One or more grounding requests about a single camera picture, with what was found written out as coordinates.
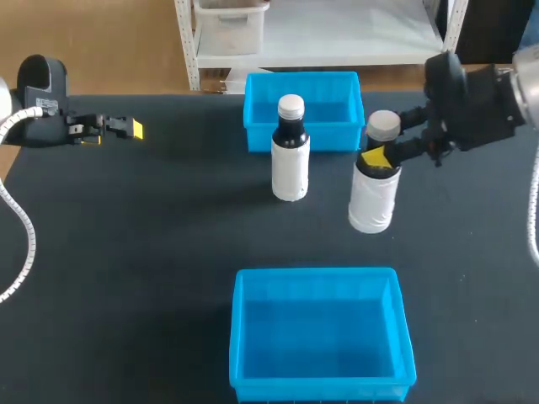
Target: white bottle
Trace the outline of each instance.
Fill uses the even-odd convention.
[[[372,150],[395,141],[401,131],[401,120],[392,111],[376,111],[367,123],[367,149]],[[401,168],[370,167],[361,153],[354,165],[352,193],[348,208],[350,224],[367,234],[380,233],[391,224]]]
[[[279,100],[279,126],[271,142],[271,185],[274,195],[293,202],[309,187],[311,138],[303,128],[305,104],[298,95]]]

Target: blue storage box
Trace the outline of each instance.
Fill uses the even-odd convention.
[[[239,401],[402,401],[416,380],[391,268],[240,271],[229,355]]]
[[[243,125],[250,152],[271,151],[271,136],[279,121],[277,105],[287,94],[305,101],[305,130],[312,151],[358,150],[365,114],[357,73],[297,72],[248,75]]]

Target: black tabletop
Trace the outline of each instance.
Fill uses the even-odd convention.
[[[369,114],[419,93],[365,93]],[[269,154],[247,153],[243,98],[81,97],[131,114],[146,140],[23,150],[7,188],[37,230],[0,305],[0,402],[233,403],[228,341],[241,268],[390,266],[418,381],[411,403],[539,401],[539,270],[526,249],[536,134],[441,168],[406,162],[391,227],[348,223],[353,154],[314,154],[307,197],[278,201]],[[0,285],[24,261],[0,204]]]

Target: bottle cap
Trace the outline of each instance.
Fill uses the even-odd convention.
[[[401,133],[401,119],[393,111],[376,111],[367,122],[367,135],[375,141],[394,141]]]
[[[299,95],[288,94],[280,98],[278,110],[284,120],[300,120],[305,114],[305,103]]]

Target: robotic arm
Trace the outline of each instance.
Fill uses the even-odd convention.
[[[22,109],[43,109],[45,120],[26,120],[15,125],[4,143],[25,147],[76,145],[101,142],[109,133],[119,138],[142,138],[142,126],[130,117],[78,114],[69,103],[67,71],[56,60],[33,55],[23,61],[17,88],[9,90],[0,78],[0,124]]]
[[[372,214],[371,223],[384,226],[391,220],[397,190],[400,166],[406,160],[426,153],[439,167],[441,161],[454,148],[469,151],[491,142],[501,141],[515,135],[515,128],[528,124],[539,128],[539,45],[515,54],[514,70],[504,72],[495,66],[465,73],[458,57],[444,53],[425,63],[424,93],[427,103],[424,107],[401,112],[396,118],[400,127],[393,131],[394,136],[384,141],[369,138],[365,151],[358,156],[357,169],[368,178],[386,181],[392,192],[380,191],[378,194],[366,191],[371,187],[370,179],[356,181],[357,192],[352,191],[350,201],[350,221],[354,222],[354,212],[369,205],[385,205],[386,211],[378,210]],[[406,129],[426,122],[421,136],[409,141],[398,142],[397,136]],[[532,174],[530,202],[528,210],[528,245],[531,256],[539,266],[539,251],[536,245],[536,204],[539,189],[539,149]],[[376,194],[376,200],[369,204],[365,201],[368,194]]]
[[[0,144],[26,147],[99,144],[113,133],[123,139],[142,139],[142,125],[130,117],[78,114],[67,96],[67,72],[56,60],[34,55],[19,69],[17,88],[9,90],[0,78]],[[22,221],[28,236],[28,253],[23,269],[2,294],[0,303],[24,282],[35,259],[36,235],[32,221],[0,181],[0,197]]]

